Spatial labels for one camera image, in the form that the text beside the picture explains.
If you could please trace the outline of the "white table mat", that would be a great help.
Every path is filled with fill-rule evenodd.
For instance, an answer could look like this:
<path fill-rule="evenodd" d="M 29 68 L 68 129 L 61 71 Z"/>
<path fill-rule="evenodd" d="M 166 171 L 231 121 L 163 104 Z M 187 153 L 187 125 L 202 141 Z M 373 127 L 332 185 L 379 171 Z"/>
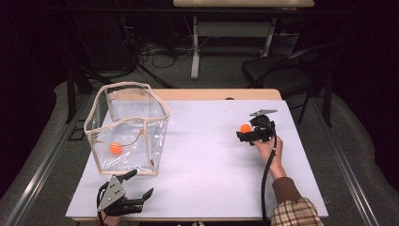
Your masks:
<path fill-rule="evenodd" d="M 97 215 L 100 186 L 114 174 L 136 170 L 123 194 L 152 196 L 132 220 L 259 220 L 276 206 L 272 180 L 258 150 L 236 133 L 264 109 L 283 140 L 282 164 L 300 194 L 327 215 L 288 105 L 277 100 L 115 101 L 91 111 L 85 132 L 91 154 L 67 217 Z"/>

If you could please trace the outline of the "clear plastic bag beige trim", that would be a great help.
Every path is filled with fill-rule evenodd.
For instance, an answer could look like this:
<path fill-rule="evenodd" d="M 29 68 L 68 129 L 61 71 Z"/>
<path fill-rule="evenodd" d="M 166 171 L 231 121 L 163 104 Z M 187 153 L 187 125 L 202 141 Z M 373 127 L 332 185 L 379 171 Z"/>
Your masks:
<path fill-rule="evenodd" d="M 84 124 L 98 171 L 157 174 L 169 116 L 168 106 L 147 84 L 101 87 Z M 121 145 L 121 153 L 110 152 L 114 142 Z"/>

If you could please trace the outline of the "black metal stand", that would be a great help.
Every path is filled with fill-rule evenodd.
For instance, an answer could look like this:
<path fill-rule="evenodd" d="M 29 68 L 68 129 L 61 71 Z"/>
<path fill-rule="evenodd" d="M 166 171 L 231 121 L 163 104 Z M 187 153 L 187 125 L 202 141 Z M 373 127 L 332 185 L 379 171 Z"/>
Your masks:
<path fill-rule="evenodd" d="M 90 94 L 93 87 L 90 79 L 95 79 L 103 84 L 109 84 L 110 81 L 98 73 L 83 65 L 73 56 L 67 56 L 65 59 L 67 70 L 67 92 L 68 92 L 68 118 L 66 123 L 70 123 L 76 114 L 75 88 L 83 94 Z"/>

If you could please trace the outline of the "white-legged desk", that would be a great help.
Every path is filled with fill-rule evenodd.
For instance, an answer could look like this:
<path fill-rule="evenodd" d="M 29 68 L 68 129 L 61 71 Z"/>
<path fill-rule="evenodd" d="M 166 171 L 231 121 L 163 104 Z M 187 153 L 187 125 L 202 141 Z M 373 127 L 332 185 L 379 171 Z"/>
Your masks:
<path fill-rule="evenodd" d="M 312 8 L 314 0 L 173 0 L 173 6 L 186 9 L 297 9 Z M 193 60 L 191 78 L 198 79 L 200 72 L 199 37 L 265 38 L 261 56 L 270 49 L 276 27 L 276 17 L 260 20 L 200 19 L 193 17 Z"/>

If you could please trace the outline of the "small black floor frame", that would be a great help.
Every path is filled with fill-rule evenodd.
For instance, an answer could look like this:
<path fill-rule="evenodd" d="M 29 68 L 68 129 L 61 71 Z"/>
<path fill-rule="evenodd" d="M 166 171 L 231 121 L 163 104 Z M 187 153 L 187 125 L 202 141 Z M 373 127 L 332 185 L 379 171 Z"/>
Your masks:
<path fill-rule="evenodd" d="M 81 141 L 84 137 L 84 128 L 75 126 L 68 137 L 68 141 Z"/>

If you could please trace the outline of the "person's left hand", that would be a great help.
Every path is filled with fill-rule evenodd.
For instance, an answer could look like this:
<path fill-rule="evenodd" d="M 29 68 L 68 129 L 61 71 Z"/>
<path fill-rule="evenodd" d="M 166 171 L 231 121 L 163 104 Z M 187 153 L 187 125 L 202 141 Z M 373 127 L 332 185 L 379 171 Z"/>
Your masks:
<path fill-rule="evenodd" d="M 109 216 L 102 211 L 101 215 L 97 217 L 92 226 L 119 226 L 121 223 L 121 216 Z"/>

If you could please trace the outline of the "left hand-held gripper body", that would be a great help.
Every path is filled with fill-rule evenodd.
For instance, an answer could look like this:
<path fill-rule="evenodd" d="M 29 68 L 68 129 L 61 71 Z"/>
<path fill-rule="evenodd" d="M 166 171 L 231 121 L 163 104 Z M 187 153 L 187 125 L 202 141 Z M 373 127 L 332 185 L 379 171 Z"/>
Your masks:
<path fill-rule="evenodd" d="M 119 175 L 112 175 L 110 180 L 101 186 L 97 197 L 97 211 L 106 212 L 109 216 L 123 216 L 140 213 L 143 205 L 132 206 L 125 198 L 126 191 L 118 180 Z"/>

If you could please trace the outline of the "black folding chair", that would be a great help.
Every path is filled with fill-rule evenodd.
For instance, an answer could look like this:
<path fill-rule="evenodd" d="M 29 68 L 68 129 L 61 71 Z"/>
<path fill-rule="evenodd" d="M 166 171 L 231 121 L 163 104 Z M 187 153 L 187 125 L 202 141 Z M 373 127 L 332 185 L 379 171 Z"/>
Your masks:
<path fill-rule="evenodd" d="M 245 61 L 241 72 L 253 89 L 276 89 L 282 99 L 305 93 L 298 124 L 310 98 L 323 90 L 323 117 L 331 125 L 332 73 L 343 53 L 340 41 L 298 50 L 290 55 L 275 54 Z"/>

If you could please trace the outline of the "wooden table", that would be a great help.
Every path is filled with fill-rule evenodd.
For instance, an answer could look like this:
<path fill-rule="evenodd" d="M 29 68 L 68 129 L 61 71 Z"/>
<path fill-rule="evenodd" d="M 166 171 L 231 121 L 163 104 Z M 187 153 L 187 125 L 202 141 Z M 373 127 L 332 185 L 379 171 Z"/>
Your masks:
<path fill-rule="evenodd" d="M 153 189 L 134 221 L 258 221 L 276 206 L 263 160 L 236 131 L 250 114 L 269 117 L 284 141 L 283 165 L 301 194 L 328 215 L 287 104 L 274 89 L 160 89 L 170 117 L 155 176 L 124 183 L 129 198 Z"/>

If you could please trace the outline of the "metal floor rail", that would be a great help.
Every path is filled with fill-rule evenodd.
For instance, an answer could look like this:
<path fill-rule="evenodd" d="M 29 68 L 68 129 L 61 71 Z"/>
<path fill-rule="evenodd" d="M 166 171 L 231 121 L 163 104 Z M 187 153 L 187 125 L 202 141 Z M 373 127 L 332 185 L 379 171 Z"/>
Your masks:
<path fill-rule="evenodd" d="M 354 174 L 332 127 L 329 127 L 323 117 L 322 105 L 317 100 L 310 100 L 311 106 L 315 111 L 315 115 L 323 128 L 328 143 L 333 151 L 337 165 L 349 190 L 354 204 L 357 206 L 360 217 L 364 226 L 380 226 L 375 214 L 365 196 L 359 181 Z"/>
<path fill-rule="evenodd" d="M 80 96 L 73 108 L 75 113 L 69 119 L 67 100 L 62 96 L 57 98 L 56 107 L 37 144 L 0 200 L 0 226 L 17 226 L 24 221 L 89 100 L 89 95 Z"/>

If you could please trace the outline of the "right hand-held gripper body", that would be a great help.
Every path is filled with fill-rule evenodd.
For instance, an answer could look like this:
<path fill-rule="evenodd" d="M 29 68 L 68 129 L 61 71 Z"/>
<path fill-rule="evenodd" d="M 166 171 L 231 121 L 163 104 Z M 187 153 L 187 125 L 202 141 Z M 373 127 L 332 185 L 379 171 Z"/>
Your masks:
<path fill-rule="evenodd" d="M 276 113 L 276 110 L 261 109 L 250 114 L 252 119 L 255 117 L 260 118 L 259 126 L 253 127 L 252 132 L 256 132 L 260 136 L 260 140 L 262 142 L 269 141 L 272 137 L 276 135 L 275 123 L 267 117 L 267 115 L 271 113 Z"/>

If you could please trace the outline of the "person's right hand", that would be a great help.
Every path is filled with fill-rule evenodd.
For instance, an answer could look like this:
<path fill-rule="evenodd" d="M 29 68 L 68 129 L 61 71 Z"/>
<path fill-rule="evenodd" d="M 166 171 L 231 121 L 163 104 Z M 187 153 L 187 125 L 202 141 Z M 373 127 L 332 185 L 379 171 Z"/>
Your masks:
<path fill-rule="evenodd" d="M 274 180 L 277 180 L 281 177 L 286 176 L 286 172 L 284 167 L 282 166 L 282 147 L 283 141 L 280 137 L 273 137 L 271 140 L 267 142 L 262 142 L 261 140 L 254 141 L 255 147 L 258 149 L 261 158 L 267 162 L 269 157 L 272 156 L 273 160 L 271 161 L 269 171 Z"/>

